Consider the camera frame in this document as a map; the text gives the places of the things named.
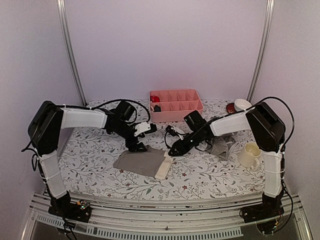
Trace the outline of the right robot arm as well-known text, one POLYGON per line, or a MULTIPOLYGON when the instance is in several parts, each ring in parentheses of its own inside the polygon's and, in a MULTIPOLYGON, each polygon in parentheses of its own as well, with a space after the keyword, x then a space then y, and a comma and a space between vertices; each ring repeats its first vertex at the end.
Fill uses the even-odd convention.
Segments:
POLYGON ((262 218, 269 218, 278 210, 278 203, 274 199, 280 198, 284 193, 285 161, 283 155, 286 127, 267 103, 261 102, 249 109, 209 121, 194 110, 184 117, 184 121, 191 132, 172 144, 168 152, 169 156, 183 156, 204 141, 250 130, 264 160, 263 196, 267 200, 259 206, 258 213, 262 218))

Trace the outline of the grey underwear cream waistband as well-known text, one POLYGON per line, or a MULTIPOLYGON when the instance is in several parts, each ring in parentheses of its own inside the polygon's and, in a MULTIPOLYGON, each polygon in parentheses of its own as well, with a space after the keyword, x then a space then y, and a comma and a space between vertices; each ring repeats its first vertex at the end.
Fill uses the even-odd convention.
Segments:
POLYGON ((145 152, 124 151, 114 162, 113 167, 141 176, 154 177, 163 181, 172 166, 174 159, 167 151, 146 146, 145 152))

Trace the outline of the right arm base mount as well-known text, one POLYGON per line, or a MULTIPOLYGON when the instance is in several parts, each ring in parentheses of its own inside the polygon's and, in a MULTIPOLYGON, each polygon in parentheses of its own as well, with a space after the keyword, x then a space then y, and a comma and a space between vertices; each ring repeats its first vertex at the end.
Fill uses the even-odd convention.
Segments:
POLYGON ((263 193, 262 203, 242 207, 239 216, 243 218, 245 223, 280 217, 285 213, 282 198, 283 192, 276 197, 270 197, 263 193))

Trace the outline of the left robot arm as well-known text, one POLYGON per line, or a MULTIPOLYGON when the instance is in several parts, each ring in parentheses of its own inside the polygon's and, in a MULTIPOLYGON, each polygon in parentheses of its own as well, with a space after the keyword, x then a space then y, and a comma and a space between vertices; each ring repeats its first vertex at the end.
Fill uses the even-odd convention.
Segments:
POLYGON ((28 127, 30 143, 39 159, 43 180, 55 199, 55 209, 63 216, 74 213, 74 205, 63 198, 68 194, 58 164, 58 142, 62 129, 96 128, 108 134, 115 133, 124 138, 130 152, 145 152, 147 149, 138 138, 155 130, 150 122, 129 121, 135 108, 122 100, 111 110, 101 107, 56 105, 44 101, 28 127))

